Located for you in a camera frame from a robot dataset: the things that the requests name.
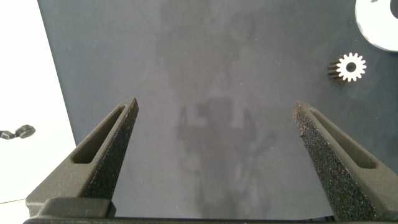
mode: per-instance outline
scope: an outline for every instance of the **small metal gear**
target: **small metal gear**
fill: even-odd
[[[356,81],[357,78],[362,78],[362,74],[365,74],[364,69],[366,68],[365,61],[362,60],[362,56],[358,56],[357,53],[349,53],[338,57],[336,60],[330,63],[328,73],[330,77],[339,80],[351,80]]]

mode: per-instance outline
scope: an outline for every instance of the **white gear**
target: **white gear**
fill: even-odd
[[[366,68],[365,61],[362,60],[362,56],[358,56],[357,53],[353,55],[353,53],[349,53],[349,55],[344,55],[343,58],[339,59],[340,63],[337,63],[337,70],[338,76],[343,78],[343,80],[348,79],[350,82],[351,79],[356,81],[357,78],[362,78],[362,74],[365,74],[364,69]],[[347,70],[347,65],[349,63],[355,64],[355,69],[350,72]]]

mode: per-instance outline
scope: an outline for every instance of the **white disc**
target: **white disc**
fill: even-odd
[[[398,52],[398,18],[391,12],[391,1],[357,0],[355,16],[366,40],[380,49]]]

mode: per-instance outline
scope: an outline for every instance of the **black object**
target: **black object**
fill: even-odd
[[[13,139],[20,137],[21,139],[28,138],[32,136],[36,132],[36,129],[33,128],[33,126],[30,125],[23,125],[22,127],[18,128],[15,131],[15,134],[12,134],[10,131],[0,131],[0,138],[3,139]]]
[[[319,221],[111,219],[115,214],[111,197],[137,112],[135,99],[117,106],[27,197],[31,219],[25,223]],[[398,176],[310,105],[297,103],[294,116],[335,215],[325,220],[398,221]]]

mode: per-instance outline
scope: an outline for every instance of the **gear teeth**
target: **gear teeth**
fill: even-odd
[[[335,58],[328,66],[329,77],[337,81],[351,82],[353,80],[356,82],[357,79],[362,78],[361,74],[365,74],[366,65],[364,64],[366,61],[362,58],[358,53],[353,54],[352,52]],[[349,63],[355,63],[355,70],[347,71],[346,67]]]

